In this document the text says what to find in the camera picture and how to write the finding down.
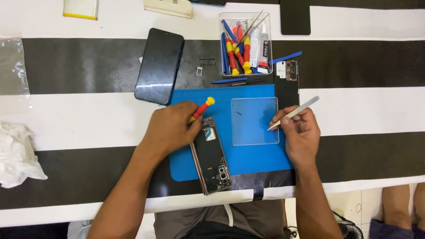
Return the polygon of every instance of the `white drawstring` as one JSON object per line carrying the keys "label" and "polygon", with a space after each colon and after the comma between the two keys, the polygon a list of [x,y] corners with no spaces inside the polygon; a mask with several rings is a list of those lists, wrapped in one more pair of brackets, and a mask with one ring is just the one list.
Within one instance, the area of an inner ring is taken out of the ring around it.
{"label": "white drawstring", "polygon": [[233,227],[233,214],[232,210],[230,209],[230,205],[224,204],[224,208],[226,209],[227,215],[229,216],[229,227]]}

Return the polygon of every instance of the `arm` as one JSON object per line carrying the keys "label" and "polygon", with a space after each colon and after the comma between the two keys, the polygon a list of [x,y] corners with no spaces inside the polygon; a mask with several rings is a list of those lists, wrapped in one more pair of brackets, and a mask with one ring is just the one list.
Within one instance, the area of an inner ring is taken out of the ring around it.
{"label": "arm", "polygon": [[153,171],[169,153],[190,144],[201,129],[202,116],[187,127],[197,107],[186,101],[152,114],[143,140],[94,218],[88,239],[136,237]]}
{"label": "arm", "polygon": [[286,152],[295,168],[295,198],[297,226],[302,238],[342,238],[341,231],[329,207],[316,168],[320,129],[313,111],[307,108],[289,119],[294,105],[278,111],[270,122],[281,120],[286,135]]}

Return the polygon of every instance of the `hand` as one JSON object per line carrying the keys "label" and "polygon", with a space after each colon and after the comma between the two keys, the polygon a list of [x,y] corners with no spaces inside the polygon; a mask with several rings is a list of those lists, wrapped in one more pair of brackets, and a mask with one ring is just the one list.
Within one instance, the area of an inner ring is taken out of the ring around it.
{"label": "hand", "polygon": [[293,105],[278,111],[270,122],[270,126],[280,120],[279,126],[286,136],[286,153],[295,169],[301,170],[316,166],[320,129],[310,108],[301,111],[291,119],[285,117],[297,107],[298,105]]}
{"label": "hand", "polygon": [[161,153],[162,160],[169,153],[192,143],[201,130],[202,115],[190,127],[187,121],[197,108],[197,104],[184,101],[155,110],[139,146]]}

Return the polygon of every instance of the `clear plastic box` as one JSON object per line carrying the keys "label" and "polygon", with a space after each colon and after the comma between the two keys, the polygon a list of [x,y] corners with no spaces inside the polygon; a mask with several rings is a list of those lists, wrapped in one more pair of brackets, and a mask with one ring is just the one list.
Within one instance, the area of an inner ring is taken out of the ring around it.
{"label": "clear plastic box", "polygon": [[[224,27],[223,27],[223,23],[221,22],[222,20],[225,20],[226,23],[229,25],[230,28],[232,28],[233,26],[235,26],[237,24],[237,22],[241,22],[242,24],[240,25],[242,27],[243,33],[245,33],[245,31],[247,30],[247,28],[252,24],[252,22],[254,21],[254,19],[258,16],[260,12],[222,12],[219,15],[220,18],[220,35],[224,32]],[[270,29],[270,15],[268,15],[267,12],[262,12],[261,15],[259,16],[259,18],[255,21],[254,26],[252,27],[252,29],[262,20],[264,19],[264,21],[259,25],[260,28],[260,34],[262,32],[262,26],[264,23],[265,26],[265,30],[266,33],[268,34],[268,49],[267,49],[267,68],[268,68],[268,73],[266,74],[271,74],[273,73],[273,66],[269,65],[268,62],[272,60],[272,31]],[[259,43],[259,54],[261,51],[261,43]],[[221,64],[223,65],[223,52],[221,50],[221,46],[222,46],[222,42],[221,42],[221,36],[220,36],[220,52],[221,52]],[[239,64],[237,57],[235,56],[235,60],[236,60],[236,66],[237,69],[239,71],[238,75],[232,75],[232,70],[230,70],[230,74],[226,75],[223,72],[223,68],[220,69],[221,74],[223,76],[227,77],[241,77],[241,76],[247,76],[247,75],[261,75],[261,74],[265,74],[265,73],[254,73],[254,71],[252,71],[251,74],[245,74],[244,70],[242,68],[242,66]]]}
{"label": "clear plastic box", "polygon": [[234,146],[278,144],[278,130],[268,131],[278,111],[276,97],[232,99],[232,142]]}

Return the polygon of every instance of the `person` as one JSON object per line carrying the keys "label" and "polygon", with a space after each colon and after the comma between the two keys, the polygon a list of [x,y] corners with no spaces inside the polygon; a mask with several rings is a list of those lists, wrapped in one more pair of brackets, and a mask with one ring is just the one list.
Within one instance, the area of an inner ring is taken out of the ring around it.
{"label": "person", "polygon": [[[169,153],[190,144],[201,129],[202,116],[190,127],[187,120],[197,109],[193,102],[182,102],[156,110],[146,134],[136,147],[121,178],[95,219],[89,239],[135,238],[145,210],[152,173]],[[302,238],[342,238],[326,199],[317,172],[315,156],[320,129],[311,109],[292,119],[286,114],[297,105],[278,111],[270,125],[278,120],[286,134],[286,152],[295,168],[295,197],[298,233]],[[156,213],[154,223],[158,239],[259,239],[283,238],[283,209],[280,200],[264,200]],[[229,226],[232,215],[233,226]]]}
{"label": "person", "polygon": [[409,185],[384,188],[384,220],[372,219],[369,239],[425,239],[425,182],[418,184],[414,194],[414,224],[409,214],[409,199]]}

